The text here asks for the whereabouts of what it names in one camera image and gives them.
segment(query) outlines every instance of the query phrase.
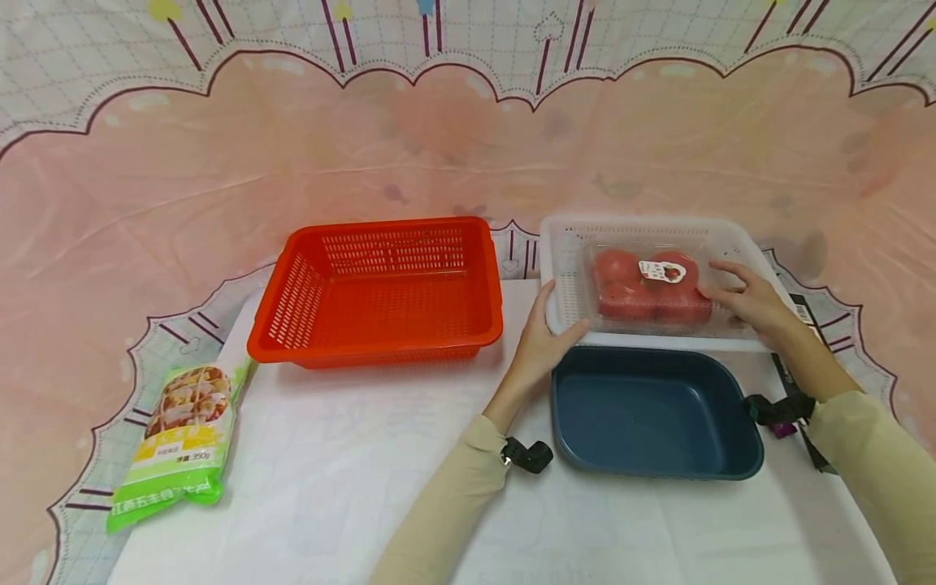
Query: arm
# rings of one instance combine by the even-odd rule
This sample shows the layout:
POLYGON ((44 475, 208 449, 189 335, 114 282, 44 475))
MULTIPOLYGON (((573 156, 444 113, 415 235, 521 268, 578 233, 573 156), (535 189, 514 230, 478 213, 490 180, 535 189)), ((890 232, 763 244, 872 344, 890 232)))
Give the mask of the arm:
POLYGON ((861 391, 767 281, 737 264, 712 267, 732 272, 747 287, 703 294, 751 324, 819 402, 807 433, 855 498, 897 581, 936 583, 936 462, 861 391))
POLYGON ((576 323, 559 337, 546 326, 539 291, 520 335, 517 353, 483 415, 476 417, 417 496, 371 575, 371 585, 448 583, 491 497, 504 487, 505 435, 531 390, 588 330, 576 323))

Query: snack bag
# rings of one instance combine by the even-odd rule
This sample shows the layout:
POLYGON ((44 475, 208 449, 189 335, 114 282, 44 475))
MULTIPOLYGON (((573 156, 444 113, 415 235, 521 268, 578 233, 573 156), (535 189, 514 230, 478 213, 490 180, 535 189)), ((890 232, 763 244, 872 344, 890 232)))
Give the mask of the snack bag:
POLYGON ((174 370, 154 408, 124 484, 113 495, 108 534, 182 499, 216 504, 236 405, 252 361, 245 353, 174 370))

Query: tomato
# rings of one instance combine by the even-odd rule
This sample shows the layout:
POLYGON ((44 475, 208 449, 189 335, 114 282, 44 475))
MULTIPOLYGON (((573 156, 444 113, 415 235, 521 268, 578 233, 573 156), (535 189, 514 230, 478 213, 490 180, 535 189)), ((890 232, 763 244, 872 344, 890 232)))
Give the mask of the tomato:
POLYGON ((667 285, 654 293, 656 312, 661 323, 705 325, 711 317, 711 301, 697 289, 667 285))
POLYGON ((699 267, 695 264, 695 260, 691 259, 682 252, 677 252, 675 250, 667 250, 666 252, 661 252, 650 259, 650 262, 670 262, 672 264, 679 264, 686 269, 686 275, 682 277, 677 283, 667 283, 662 280, 651 280, 647 279, 646 285, 647 288, 653 292, 660 291, 664 288, 679 288, 683 290, 695 290, 699 284, 699 267))
POLYGON ((652 293, 641 284, 610 283, 598 292, 598 314, 614 321, 652 321, 652 293))
POLYGON ((637 256, 616 248, 607 248, 598 253, 594 257, 592 269, 599 287, 610 283, 637 285, 642 278, 637 256))

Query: person's right hand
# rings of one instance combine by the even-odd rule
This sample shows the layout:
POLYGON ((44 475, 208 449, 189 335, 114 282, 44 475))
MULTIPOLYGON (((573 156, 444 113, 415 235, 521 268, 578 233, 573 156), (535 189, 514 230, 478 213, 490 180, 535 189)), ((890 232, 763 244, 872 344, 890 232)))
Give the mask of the person's right hand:
POLYGON ((806 329, 799 317, 783 304, 773 285, 748 267, 725 260, 712 260, 709 266, 734 274, 745 286, 736 290, 702 287, 699 292, 750 325, 767 347, 776 349, 782 336, 806 329))

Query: white table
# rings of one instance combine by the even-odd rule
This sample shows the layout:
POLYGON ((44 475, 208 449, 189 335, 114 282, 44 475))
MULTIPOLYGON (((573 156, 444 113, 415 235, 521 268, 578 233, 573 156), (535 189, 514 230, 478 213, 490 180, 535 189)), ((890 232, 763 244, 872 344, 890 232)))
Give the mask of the white table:
MULTIPOLYGON (((363 583, 420 487, 509 363, 537 281, 504 282, 503 339, 471 362, 309 372, 257 369, 241 403, 226 495, 176 505, 131 535, 110 585, 363 583)), ((248 301, 227 346, 242 347, 248 301)), ((780 398, 764 355, 719 355, 746 391, 780 398)), ((554 446, 548 394, 519 418, 554 446)), ((893 583, 842 482, 797 437, 764 436, 754 478, 595 475, 557 451, 510 472, 454 579, 460 585, 893 583)))

